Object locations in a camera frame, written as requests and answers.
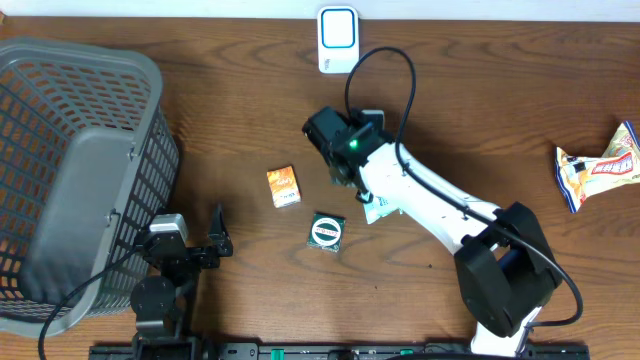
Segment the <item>green white small box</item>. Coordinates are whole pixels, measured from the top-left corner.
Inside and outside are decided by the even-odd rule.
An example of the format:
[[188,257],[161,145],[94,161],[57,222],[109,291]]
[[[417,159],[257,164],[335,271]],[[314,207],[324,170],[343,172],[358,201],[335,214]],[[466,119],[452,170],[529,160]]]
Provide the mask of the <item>green white small box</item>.
[[313,215],[307,245],[332,253],[341,249],[346,220],[343,217],[316,212]]

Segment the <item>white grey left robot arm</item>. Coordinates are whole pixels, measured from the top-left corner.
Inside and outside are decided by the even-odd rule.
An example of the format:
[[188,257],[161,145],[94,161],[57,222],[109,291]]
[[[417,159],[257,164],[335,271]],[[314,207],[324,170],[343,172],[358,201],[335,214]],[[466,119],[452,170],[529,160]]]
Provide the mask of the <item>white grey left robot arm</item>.
[[200,274],[220,266],[233,255],[223,208],[217,205],[209,229],[208,243],[186,245],[188,228],[180,214],[154,217],[135,241],[141,258],[159,271],[140,280],[130,296],[136,314],[137,333],[132,340],[134,360],[215,359],[215,346],[191,331]]

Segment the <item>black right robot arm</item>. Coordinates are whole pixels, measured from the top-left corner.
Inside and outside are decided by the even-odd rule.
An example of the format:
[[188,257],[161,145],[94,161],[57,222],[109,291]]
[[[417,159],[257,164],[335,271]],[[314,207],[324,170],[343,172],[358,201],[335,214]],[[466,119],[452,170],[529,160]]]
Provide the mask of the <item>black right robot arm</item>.
[[348,118],[330,107],[303,125],[334,180],[371,205],[385,200],[423,226],[453,256],[461,297],[477,321],[470,350],[518,356],[528,330],[562,282],[534,213],[506,209],[449,183],[384,130],[381,110]]

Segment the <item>orange small box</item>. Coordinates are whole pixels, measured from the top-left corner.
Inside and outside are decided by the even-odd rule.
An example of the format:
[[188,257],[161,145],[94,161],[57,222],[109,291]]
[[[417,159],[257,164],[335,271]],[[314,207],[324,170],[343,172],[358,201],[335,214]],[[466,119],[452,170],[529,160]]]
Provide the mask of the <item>orange small box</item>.
[[267,172],[267,179],[275,208],[301,201],[301,194],[292,166]]

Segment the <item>yellow orange snack bag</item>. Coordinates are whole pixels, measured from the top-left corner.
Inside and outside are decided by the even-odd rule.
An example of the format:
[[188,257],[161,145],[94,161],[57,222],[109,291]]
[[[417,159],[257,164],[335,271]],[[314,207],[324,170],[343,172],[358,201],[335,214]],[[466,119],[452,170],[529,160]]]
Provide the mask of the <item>yellow orange snack bag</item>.
[[639,137],[633,124],[622,122],[600,157],[573,156],[557,147],[554,170],[571,213],[576,213],[589,197],[638,183]]

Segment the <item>mint green wet wipes pack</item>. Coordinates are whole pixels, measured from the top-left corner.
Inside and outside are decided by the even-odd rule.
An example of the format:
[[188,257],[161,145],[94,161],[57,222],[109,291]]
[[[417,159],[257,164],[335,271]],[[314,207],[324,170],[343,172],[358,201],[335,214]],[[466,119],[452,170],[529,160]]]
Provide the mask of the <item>mint green wet wipes pack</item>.
[[384,218],[399,209],[395,204],[377,196],[374,196],[369,203],[365,203],[363,208],[368,224],[373,224],[380,218]]

